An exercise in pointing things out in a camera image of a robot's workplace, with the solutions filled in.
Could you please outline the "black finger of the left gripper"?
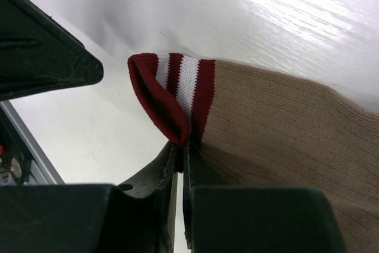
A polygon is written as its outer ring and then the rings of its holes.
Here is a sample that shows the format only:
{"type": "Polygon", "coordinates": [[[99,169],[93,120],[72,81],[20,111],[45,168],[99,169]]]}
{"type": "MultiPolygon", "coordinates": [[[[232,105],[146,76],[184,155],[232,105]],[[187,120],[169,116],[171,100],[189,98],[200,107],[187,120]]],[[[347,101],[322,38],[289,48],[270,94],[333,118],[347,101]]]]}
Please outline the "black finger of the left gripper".
{"type": "Polygon", "coordinates": [[[1,100],[99,83],[102,63],[29,0],[1,0],[1,100]]]}

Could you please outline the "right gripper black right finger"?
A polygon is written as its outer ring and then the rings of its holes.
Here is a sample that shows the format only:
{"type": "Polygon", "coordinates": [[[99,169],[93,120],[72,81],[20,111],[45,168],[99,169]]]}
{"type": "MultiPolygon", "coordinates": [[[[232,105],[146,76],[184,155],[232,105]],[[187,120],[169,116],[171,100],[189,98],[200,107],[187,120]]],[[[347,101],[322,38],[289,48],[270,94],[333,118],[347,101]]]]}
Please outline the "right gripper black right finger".
{"type": "Polygon", "coordinates": [[[194,187],[229,185],[215,169],[203,160],[200,147],[193,141],[188,140],[183,148],[183,215],[185,227],[185,239],[188,249],[192,248],[192,205],[191,198],[194,187]]]}

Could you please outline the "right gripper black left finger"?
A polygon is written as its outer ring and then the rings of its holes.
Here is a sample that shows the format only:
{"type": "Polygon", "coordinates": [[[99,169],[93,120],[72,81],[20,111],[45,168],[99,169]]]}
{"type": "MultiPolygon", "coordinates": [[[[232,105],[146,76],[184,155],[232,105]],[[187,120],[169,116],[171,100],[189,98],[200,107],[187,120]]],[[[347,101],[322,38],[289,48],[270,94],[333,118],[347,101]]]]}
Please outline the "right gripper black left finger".
{"type": "Polygon", "coordinates": [[[114,252],[173,252],[178,148],[168,142],[158,156],[117,187],[107,231],[114,252]]]}

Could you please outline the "brown sock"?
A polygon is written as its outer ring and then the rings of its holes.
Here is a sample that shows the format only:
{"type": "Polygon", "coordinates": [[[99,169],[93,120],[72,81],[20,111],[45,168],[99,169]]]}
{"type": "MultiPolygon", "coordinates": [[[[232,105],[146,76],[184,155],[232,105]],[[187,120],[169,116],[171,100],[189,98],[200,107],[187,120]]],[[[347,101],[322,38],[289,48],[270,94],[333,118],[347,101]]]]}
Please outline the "brown sock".
{"type": "Polygon", "coordinates": [[[128,59],[142,107],[179,153],[188,140],[228,182],[328,198],[349,252],[378,251],[378,114],[327,86],[179,53],[128,59]]]}

